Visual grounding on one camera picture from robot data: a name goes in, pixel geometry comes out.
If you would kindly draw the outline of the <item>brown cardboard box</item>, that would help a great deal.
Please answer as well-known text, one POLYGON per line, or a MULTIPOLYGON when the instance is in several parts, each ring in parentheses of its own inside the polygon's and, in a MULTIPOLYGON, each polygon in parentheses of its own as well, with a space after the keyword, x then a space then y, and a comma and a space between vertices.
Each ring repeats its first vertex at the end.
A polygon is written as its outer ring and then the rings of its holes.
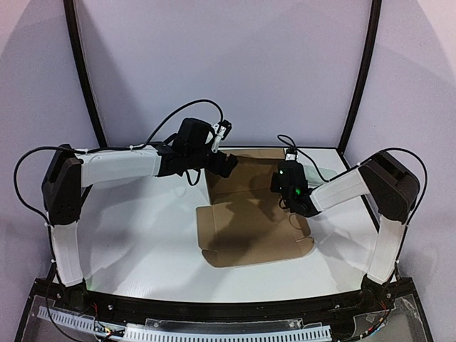
POLYGON ((237 166, 227 178, 205 173, 209 205, 196 209, 198 245, 206 261, 224 268, 310 254, 315 243, 306 218, 280 208, 280 196, 270 190, 283 149, 228 153, 237 156, 237 166))

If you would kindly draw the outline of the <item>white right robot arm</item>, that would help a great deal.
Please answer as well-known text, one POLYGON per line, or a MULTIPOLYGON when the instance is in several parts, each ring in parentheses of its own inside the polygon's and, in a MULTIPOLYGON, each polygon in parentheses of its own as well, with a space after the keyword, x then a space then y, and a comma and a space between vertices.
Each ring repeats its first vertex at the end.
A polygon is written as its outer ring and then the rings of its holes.
POLYGON ((285 159, 271 176, 270 190, 280 195, 283 209, 305 218, 370 195, 378 208, 380 226, 361 289, 371 294, 386 290, 420 191, 418 178, 399 160, 387 151, 380 151, 328 182, 310 188, 304 166, 297 160, 285 159))

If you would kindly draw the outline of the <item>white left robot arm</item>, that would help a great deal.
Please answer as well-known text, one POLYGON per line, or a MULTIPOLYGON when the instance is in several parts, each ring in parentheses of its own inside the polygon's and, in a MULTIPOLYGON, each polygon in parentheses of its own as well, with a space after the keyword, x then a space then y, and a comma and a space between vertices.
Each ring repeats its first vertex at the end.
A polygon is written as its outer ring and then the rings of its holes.
POLYGON ((79 250, 78 222, 83 191, 98 183, 144 177, 183 176, 206 170, 227 178, 238 164, 219 146, 230 131, 228 120, 209 123, 185 118, 177 133, 155 145, 133 145, 90 152, 70 145, 56 149, 41 185, 58 280, 82 300, 86 289, 79 250))

